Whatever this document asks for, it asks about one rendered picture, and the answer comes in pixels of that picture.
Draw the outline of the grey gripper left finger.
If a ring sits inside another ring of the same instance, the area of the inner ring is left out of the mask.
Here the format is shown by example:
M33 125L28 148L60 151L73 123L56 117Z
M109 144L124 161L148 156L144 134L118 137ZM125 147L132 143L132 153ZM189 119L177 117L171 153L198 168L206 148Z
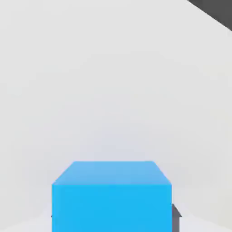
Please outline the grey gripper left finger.
M27 221L22 226L21 232L52 232L51 213L44 212L37 218Z

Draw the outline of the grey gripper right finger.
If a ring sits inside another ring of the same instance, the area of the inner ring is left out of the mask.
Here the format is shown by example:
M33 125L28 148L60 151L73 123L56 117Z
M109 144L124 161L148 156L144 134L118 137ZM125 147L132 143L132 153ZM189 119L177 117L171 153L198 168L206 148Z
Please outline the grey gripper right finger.
M172 232L210 232L210 226L196 217L182 216L172 204Z

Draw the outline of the small blue cube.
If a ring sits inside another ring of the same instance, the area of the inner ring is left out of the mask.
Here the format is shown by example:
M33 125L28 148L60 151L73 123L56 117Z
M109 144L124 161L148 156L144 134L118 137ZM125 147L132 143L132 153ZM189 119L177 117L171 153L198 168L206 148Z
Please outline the small blue cube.
M52 232L172 232L172 185L152 161L76 161L52 184Z

